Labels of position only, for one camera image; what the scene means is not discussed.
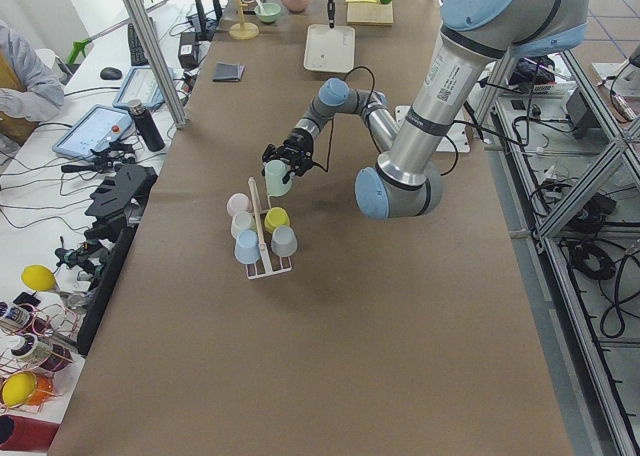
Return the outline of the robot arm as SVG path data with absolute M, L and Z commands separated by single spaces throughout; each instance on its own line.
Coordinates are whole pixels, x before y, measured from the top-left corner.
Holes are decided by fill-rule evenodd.
M 392 147 L 399 131 L 383 93 L 374 87 L 368 90 L 354 89 L 344 78 L 332 77 L 322 84 L 284 141 L 278 146 L 267 145 L 262 162 L 283 162 L 286 168 L 284 182 L 295 176 L 301 177 L 314 167 L 328 171 L 328 163 L 321 164 L 314 160 L 315 141 L 326 125 L 334 123 L 338 114 L 359 117 L 380 153 Z
M 360 211 L 373 219 L 413 217 L 435 208 L 441 177 L 430 158 L 486 66 L 579 45 L 589 0 L 442 0 L 440 46 L 391 144 L 355 181 Z

